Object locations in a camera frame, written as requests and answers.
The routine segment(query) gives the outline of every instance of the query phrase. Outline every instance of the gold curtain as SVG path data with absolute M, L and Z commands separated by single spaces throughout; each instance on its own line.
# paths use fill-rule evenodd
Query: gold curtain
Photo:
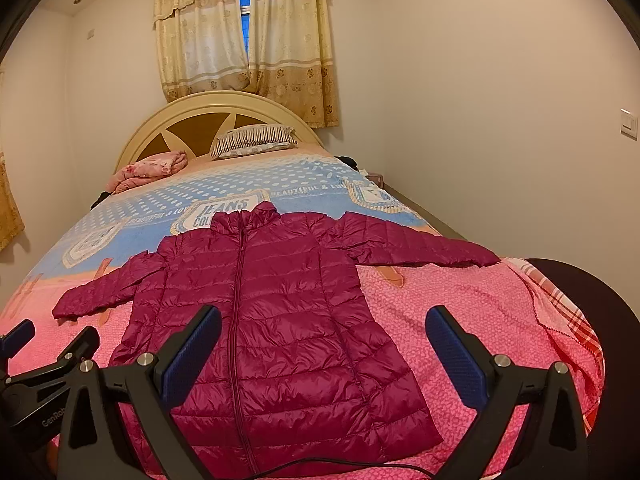
M 240 0 L 156 0 L 154 21 L 168 102 L 247 86 Z
M 4 153 L 2 152 L 2 140 L 0 139 L 0 251 L 7 247 L 9 242 L 23 230 L 24 224 L 9 188 L 9 179 L 6 176 L 6 167 L 4 165 Z
M 338 125 L 327 0 L 251 0 L 245 91 L 296 113 L 312 128 Z

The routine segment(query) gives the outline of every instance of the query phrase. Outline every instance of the curved wooden headboard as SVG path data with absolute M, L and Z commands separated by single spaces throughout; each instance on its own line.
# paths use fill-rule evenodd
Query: curved wooden headboard
M 322 142 L 295 113 L 265 97 L 233 90 L 212 90 L 169 103 L 138 128 L 122 150 L 115 171 L 157 153 L 184 150 L 205 155 L 218 134 L 248 124 L 285 124 L 300 142 Z

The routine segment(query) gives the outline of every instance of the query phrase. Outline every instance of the mattress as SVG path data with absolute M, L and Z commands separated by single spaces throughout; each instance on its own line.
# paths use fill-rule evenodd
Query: mattress
M 106 366 L 126 329 L 131 304 L 77 321 L 55 321 L 51 310 L 62 294 L 121 266 L 141 251 L 154 251 L 164 236 L 205 228 L 220 211 L 252 209 L 263 200 L 280 213 L 346 211 L 436 231 L 417 213 L 318 147 L 211 161 L 193 161 L 170 178 L 111 196 L 69 229 L 30 272 L 0 316 L 0 333 L 24 318 L 36 337 L 10 362 L 10 374 L 52 362 L 87 325 L 100 333 L 94 360 Z M 584 416 L 593 427 L 604 386 L 602 348 L 580 310 L 524 260 L 504 258 L 479 269 L 359 267 L 362 290 L 376 321 L 411 366 L 443 443 L 402 460 L 436 472 L 471 424 L 475 412 L 462 405 L 424 335 L 424 316 L 444 304 L 492 353 L 519 365 L 570 366 Z M 486 470 L 500 472 L 524 420 L 518 407 Z M 409 470 L 360 470 L 325 478 L 413 480 Z

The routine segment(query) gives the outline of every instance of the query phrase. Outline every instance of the blue textured pad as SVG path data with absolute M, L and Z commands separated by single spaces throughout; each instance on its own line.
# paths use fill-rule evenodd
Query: blue textured pad
M 36 335 L 36 327 L 25 319 L 6 336 L 0 339 L 0 357 L 11 359 Z
M 456 388 L 462 403 L 482 410 L 488 400 L 486 377 L 475 359 L 437 308 L 427 312 L 424 321 L 427 338 Z
M 189 395 L 222 331 L 220 311 L 212 308 L 176 354 L 162 376 L 162 402 L 180 406 Z

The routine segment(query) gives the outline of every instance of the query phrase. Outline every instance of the quilted jacket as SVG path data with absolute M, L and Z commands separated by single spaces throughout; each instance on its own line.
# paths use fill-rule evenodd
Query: quilted jacket
M 174 420 L 216 478 L 244 478 L 297 458 L 388 462 L 441 442 L 414 374 L 360 290 L 356 264 L 488 266 L 489 250 L 355 213 L 279 215 L 271 203 L 216 213 L 210 228 L 69 290 L 55 318 L 133 299 L 111 364 L 155 352 L 202 304 L 222 336 Z M 145 469 L 161 473 L 131 410 Z M 347 466 L 307 463 L 276 475 Z

